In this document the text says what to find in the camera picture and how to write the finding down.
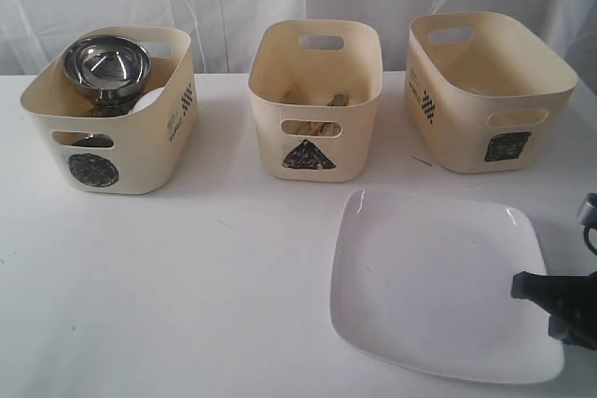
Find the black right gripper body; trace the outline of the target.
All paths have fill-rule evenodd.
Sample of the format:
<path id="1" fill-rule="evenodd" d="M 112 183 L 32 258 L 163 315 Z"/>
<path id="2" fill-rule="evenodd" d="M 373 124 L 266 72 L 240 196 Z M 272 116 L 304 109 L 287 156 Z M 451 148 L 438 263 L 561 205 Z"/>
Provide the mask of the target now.
<path id="1" fill-rule="evenodd" d="M 596 272 L 586 276 L 563 278 L 560 319 L 587 339 L 587 345 L 575 345 L 596 350 Z"/>

